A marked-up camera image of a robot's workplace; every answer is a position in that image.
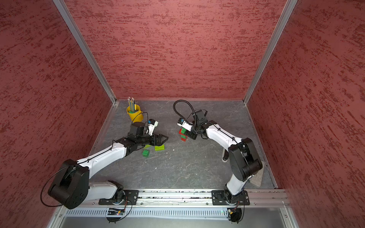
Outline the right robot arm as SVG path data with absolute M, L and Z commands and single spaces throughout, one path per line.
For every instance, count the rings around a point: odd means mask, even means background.
M 232 176 L 224 187 L 224 198 L 232 204 L 241 195 L 245 184 L 262 168 L 262 161 L 250 138 L 241 139 L 222 129 L 216 122 L 208 121 L 202 110 L 193 112 L 191 131 L 210 139 L 223 148 L 223 161 L 229 161 Z

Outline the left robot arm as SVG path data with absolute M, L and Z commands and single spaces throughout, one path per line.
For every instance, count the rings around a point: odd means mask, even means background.
M 126 205 L 127 195 L 121 184 L 113 180 L 91 182 L 90 179 L 108 165 L 147 145 L 163 146 L 169 138 L 166 135 L 154 134 L 157 125 L 155 120 L 148 124 L 134 122 L 130 125 L 126 137 L 114 140 L 102 151 L 77 161 L 64 161 L 60 170 L 51 177 L 48 195 L 67 209 L 74 209 L 90 200 L 105 200 L 112 205 Z

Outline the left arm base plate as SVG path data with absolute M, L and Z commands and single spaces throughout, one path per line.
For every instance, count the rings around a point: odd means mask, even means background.
M 123 206 L 128 202 L 132 205 L 136 205 L 139 196 L 138 190 L 119 190 L 110 199 L 100 199 L 99 205 L 112 205 L 112 206 Z

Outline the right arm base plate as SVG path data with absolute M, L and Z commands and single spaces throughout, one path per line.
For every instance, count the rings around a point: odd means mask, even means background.
M 237 195 L 232 195 L 228 190 L 214 190 L 211 192 L 212 202 L 217 205 L 250 205 L 250 199 L 247 191 L 242 191 Z

